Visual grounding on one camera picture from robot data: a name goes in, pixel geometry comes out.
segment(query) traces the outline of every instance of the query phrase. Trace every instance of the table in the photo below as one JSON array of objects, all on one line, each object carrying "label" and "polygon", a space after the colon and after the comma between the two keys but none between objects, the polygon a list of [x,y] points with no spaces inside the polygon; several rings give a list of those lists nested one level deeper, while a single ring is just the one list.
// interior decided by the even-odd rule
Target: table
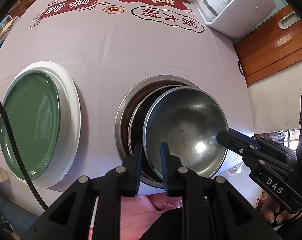
[{"label": "table", "polygon": [[[63,66],[77,88],[81,135],[74,163],[51,189],[64,191],[79,176],[104,175],[121,165],[114,120],[127,92],[162,74],[188,79],[221,106],[229,127],[253,135],[251,105],[228,37],[204,24],[189,0],[37,0],[0,50],[0,100],[33,62]],[[219,173],[242,158],[228,151]],[[0,167],[10,171],[0,149]],[[144,185],[139,194],[162,192]]]}]

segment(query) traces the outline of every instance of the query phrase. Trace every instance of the stainless steel bowl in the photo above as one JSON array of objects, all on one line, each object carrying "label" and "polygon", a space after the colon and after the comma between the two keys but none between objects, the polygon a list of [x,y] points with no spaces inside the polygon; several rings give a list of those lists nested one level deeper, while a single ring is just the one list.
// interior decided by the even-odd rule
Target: stainless steel bowl
[{"label": "stainless steel bowl", "polygon": [[164,86],[152,91],[144,99],[141,100],[141,102],[134,110],[128,128],[128,145],[131,155],[133,154],[135,145],[139,142],[142,143],[143,125],[150,107],[159,96],[175,87],[180,87],[180,85]]},{"label": "stainless steel bowl", "polygon": [[[137,143],[142,143],[142,130],[144,125],[144,120],[146,119],[147,113],[157,98],[162,95],[164,92],[174,88],[180,87],[179,85],[169,85],[160,87],[151,93],[149,93],[141,102],[138,104],[134,110],[132,117],[129,122],[128,128],[128,145],[130,154],[133,154],[134,148]],[[142,175],[146,176],[153,182],[163,183],[163,181],[153,172],[145,154],[142,156]]]},{"label": "stainless steel bowl", "polygon": [[227,154],[216,140],[225,129],[224,113],[210,95],[191,87],[170,89],[153,103],[144,122],[143,147],[149,165],[162,179],[160,145],[167,142],[183,166],[210,178]]},{"label": "stainless steel bowl", "polygon": [[[191,86],[198,88],[195,84],[184,78],[171,75],[160,75],[141,81],[123,98],[116,114],[114,125],[115,144],[122,161],[126,156],[130,155],[128,145],[128,127],[131,116],[137,105],[152,91],[168,85]],[[145,161],[146,165],[142,165],[143,170],[141,181],[152,187],[163,188],[163,183],[158,182],[161,181],[161,179],[158,178],[150,168],[147,159],[145,159]]]}]

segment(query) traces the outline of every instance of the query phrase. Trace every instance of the finger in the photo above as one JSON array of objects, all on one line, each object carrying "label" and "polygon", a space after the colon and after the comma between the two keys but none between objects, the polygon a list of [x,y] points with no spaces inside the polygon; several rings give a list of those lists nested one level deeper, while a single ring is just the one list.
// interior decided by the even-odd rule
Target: finger
[{"label": "finger", "polygon": [[[289,212],[286,212],[283,221],[294,218],[296,214],[290,214]],[[300,214],[298,217],[296,217],[294,220],[299,219],[301,216],[302,216],[302,212],[301,212],[301,214]]]},{"label": "finger", "polygon": [[267,208],[274,213],[278,213],[280,211],[280,204],[277,203],[270,195],[267,196],[265,204]]},{"label": "finger", "polygon": [[263,205],[263,207],[261,209],[261,214],[262,214],[263,218],[266,221],[268,221],[269,223],[272,224],[274,222],[274,212],[269,210],[266,205]]},{"label": "finger", "polygon": [[283,211],[280,215],[277,216],[276,221],[277,222],[282,222],[284,221],[284,218],[286,218],[288,212],[287,211]]}]

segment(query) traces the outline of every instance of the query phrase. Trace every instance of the wooden panel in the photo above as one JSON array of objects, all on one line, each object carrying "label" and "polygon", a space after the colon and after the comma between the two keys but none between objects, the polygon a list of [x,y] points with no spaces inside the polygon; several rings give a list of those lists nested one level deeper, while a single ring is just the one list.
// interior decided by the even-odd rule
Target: wooden panel
[{"label": "wooden panel", "polygon": [[244,64],[244,71],[246,75],[250,75],[280,59],[288,56],[289,54],[302,48],[302,33],[295,36],[294,39],[283,43],[281,46],[270,50],[269,53],[265,53],[263,56],[260,56],[259,59],[253,61],[250,64],[245,64],[241,60],[242,65]]},{"label": "wooden panel", "polygon": [[296,51],[295,53],[292,53],[277,62],[274,62],[273,64],[262,68],[259,71],[254,72],[251,75],[248,75],[245,77],[247,85],[251,85],[263,78],[266,78],[268,76],[271,76],[283,69],[286,69],[287,67],[290,67],[296,63],[299,63],[302,61],[302,48]]},{"label": "wooden panel", "polygon": [[22,16],[25,11],[35,2],[36,0],[21,0],[17,2],[8,14],[14,18],[15,16]]},{"label": "wooden panel", "polygon": [[283,70],[293,61],[302,60],[302,51],[299,51],[302,49],[302,21],[286,30],[278,26],[278,22],[292,11],[292,7],[285,6],[234,45],[247,84]]}]

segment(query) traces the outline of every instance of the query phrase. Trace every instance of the screw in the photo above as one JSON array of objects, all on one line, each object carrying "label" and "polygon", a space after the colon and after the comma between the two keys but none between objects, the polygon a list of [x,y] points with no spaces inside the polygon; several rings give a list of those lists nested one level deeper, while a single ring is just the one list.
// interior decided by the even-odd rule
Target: screw
[{"label": "screw", "polygon": [[178,168],[178,172],[180,172],[180,173],[187,173],[188,172],[188,168],[187,167],[180,167],[180,168]]},{"label": "screw", "polygon": [[217,183],[225,183],[226,179],[223,176],[216,176],[215,180]]},{"label": "screw", "polygon": [[118,173],[125,172],[125,167],[119,166],[119,167],[117,167],[117,168],[115,169],[115,171],[118,172]]},{"label": "screw", "polygon": [[89,178],[87,176],[81,176],[78,178],[78,181],[80,183],[86,183],[89,180]]}]

